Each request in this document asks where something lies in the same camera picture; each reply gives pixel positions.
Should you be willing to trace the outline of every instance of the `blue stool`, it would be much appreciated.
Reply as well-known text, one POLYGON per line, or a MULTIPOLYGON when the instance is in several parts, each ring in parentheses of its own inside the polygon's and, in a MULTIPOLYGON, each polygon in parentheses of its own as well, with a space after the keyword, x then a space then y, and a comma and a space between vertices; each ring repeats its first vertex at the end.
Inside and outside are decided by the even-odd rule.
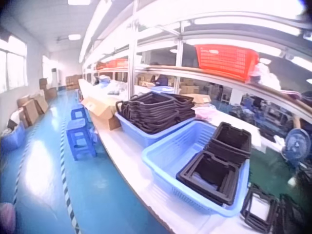
POLYGON ((71 115, 72 120, 84 118, 86 121, 88 121, 86 110, 84 109, 83 105, 81 105, 81 104, 75 105, 72 108, 70 115, 71 115))
POLYGON ((96 156, 96 151, 92 145, 89 130, 84 118, 69 121, 66 134, 75 161, 77 160, 78 154, 90 153, 93 157, 96 156), (85 144, 78 144, 78 141, 82 139, 85 140, 85 144))

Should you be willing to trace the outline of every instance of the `wall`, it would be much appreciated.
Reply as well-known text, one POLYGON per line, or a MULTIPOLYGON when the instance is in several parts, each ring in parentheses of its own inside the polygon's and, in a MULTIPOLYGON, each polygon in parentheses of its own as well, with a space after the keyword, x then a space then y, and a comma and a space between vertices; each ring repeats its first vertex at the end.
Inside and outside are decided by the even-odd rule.
POLYGON ((61 86, 66 85, 68 76, 82 74, 82 65, 79 63, 80 48, 52 52, 50 60, 58 63, 61 86))
POLYGON ((42 78, 42 56, 49 57, 47 49, 22 27, 7 12, 1 13, 1 26, 27 44, 27 81, 28 86, 19 87, 0 94, 0 127, 3 130, 10 115, 17 110, 18 98, 33 94, 39 90, 39 79, 42 78))

